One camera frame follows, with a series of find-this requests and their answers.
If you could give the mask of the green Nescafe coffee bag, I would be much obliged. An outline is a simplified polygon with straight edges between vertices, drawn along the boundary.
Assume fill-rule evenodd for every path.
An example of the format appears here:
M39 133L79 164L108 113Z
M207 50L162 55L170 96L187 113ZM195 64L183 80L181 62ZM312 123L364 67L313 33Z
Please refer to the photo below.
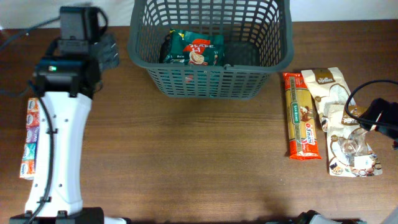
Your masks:
M170 29L160 49L160 63L222 66L224 37Z

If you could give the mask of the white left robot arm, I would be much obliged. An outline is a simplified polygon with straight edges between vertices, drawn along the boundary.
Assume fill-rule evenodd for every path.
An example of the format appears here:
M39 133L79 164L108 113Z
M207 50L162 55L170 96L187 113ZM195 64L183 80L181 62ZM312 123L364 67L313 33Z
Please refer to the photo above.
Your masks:
M118 65L116 41L93 6L60 8L60 36L34 69L29 88L39 101L36 173L24 213L11 223L128 223L84 207L80 162L86 120L104 70Z

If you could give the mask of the multicolour tissue pack strip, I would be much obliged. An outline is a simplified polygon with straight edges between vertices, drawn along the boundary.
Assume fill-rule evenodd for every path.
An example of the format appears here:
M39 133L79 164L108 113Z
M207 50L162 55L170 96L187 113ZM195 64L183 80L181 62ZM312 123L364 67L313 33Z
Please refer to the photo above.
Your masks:
M35 175L37 141L39 139L40 113L39 100L29 98L26 116L26 139L21 160L20 178L32 180Z

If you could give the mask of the beige Pantree mushroom pouch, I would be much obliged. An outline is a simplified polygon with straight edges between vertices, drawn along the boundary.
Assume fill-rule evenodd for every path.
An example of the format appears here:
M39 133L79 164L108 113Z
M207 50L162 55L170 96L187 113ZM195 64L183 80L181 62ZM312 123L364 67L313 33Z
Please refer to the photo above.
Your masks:
M337 177L369 177L382 174L382 165L366 142L367 131L345 113L343 105L328 111L326 142L328 171Z

